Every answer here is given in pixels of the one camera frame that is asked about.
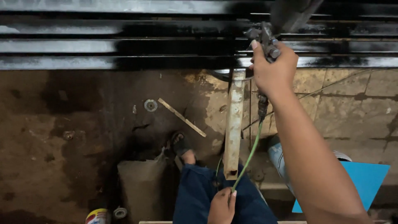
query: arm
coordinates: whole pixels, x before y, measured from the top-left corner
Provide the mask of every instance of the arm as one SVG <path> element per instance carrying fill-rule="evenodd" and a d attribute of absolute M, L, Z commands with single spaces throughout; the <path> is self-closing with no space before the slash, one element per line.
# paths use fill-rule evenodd
<path fill-rule="evenodd" d="M 275 112 L 285 165 L 308 223 L 372 223 L 344 167 L 293 92 L 298 56 L 284 44 L 275 63 L 252 42 L 255 81 Z"/>

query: paint cup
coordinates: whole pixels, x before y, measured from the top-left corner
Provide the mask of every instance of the paint cup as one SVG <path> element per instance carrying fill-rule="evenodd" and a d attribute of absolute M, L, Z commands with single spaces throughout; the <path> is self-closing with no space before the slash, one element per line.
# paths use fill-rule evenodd
<path fill-rule="evenodd" d="M 352 162 L 352 159 L 344 153 L 341 153 L 338 151 L 333 151 L 333 153 L 337 157 L 337 159 L 340 161 Z M 278 135 L 271 137 L 271 139 L 269 140 L 268 155 L 269 155 L 269 159 L 271 160 L 273 165 L 276 167 L 279 176 L 285 181 L 285 184 L 289 188 L 291 193 L 294 194 L 292 185 L 290 183 L 290 178 L 286 171 L 285 160 L 283 158 L 282 145 L 281 145 Z"/>

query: hand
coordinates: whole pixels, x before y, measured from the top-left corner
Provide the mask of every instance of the hand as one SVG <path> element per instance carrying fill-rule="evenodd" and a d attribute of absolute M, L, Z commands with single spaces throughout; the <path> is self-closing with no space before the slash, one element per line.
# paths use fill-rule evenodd
<path fill-rule="evenodd" d="M 277 48 L 281 55 L 270 64 L 264 57 L 261 44 L 252 41 L 254 65 L 249 66 L 254 70 L 254 80 L 258 89 L 265 93 L 268 98 L 277 97 L 280 91 L 292 91 L 293 79 L 296 73 L 298 56 L 292 49 L 279 42 Z"/>
<path fill-rule="evenodd" d="M 207 224 L 231 224 L 235 214 L 236 193 L 237 191 L 234 191 L 231 194 L 230 187 L 217 192 L 210 204 Z"/>

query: dark blue pants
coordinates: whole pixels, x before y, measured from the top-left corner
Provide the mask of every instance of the dark blue pants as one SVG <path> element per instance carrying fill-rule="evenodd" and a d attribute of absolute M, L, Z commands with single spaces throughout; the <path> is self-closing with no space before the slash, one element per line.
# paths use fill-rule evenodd
<path fill-rule="evenodd" d="M 186 164 L 181 171 L 173 224 L 207 224 L 210 203 L 217 188 L 213 184 L 215 171 L 206 167 Z M 218 180 L 223 188 L 235 181 L 226 181 L 220 170 Z M 277 219 L 263 200 L 260 192 L 244 174 L 236 187 L 234 224 L 277 224 Z"/>

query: green air hose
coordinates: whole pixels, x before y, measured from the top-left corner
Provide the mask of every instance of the green air hose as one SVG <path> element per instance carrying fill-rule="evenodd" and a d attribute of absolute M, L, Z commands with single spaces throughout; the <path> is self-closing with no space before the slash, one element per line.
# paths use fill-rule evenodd
<path fill-rule="evenodd" d="M 243 174 L 245 173 L 246 168 L 249 165 L 250 160 L 252 159 L 254 152 L 256 151 L 257 145 L 258 145 L 258 141 L 260 140 L 260 133 L 261 133 L 261 129 L 263 127 L 263 121 L 261 120 L 260 123 L 258 124 L 258 131 L 257 131 L 257 135 L 256 135 L 256 139 L 254 141 L 252 150 L 250 152 L 250 155 L 248 157 L 248 160 L 246 161 L 245 166 L 243 167 L 242 171 L 240 172 L 238 179 L 235 181 L 234 186 L 232 187 L 231 193 L 233 193 L 235 191 L 236 186 L 238 185 L 240 179 L 242 178 Z M 221 164 L 221 160 L 222 157 L 220 158 L 219 164 L 217 165 L 217 170 L 216 170 L 216 177 L 218 177 L 218 173 L 219 173 L 219 168 L 220 168 L 220 164 Z"/>

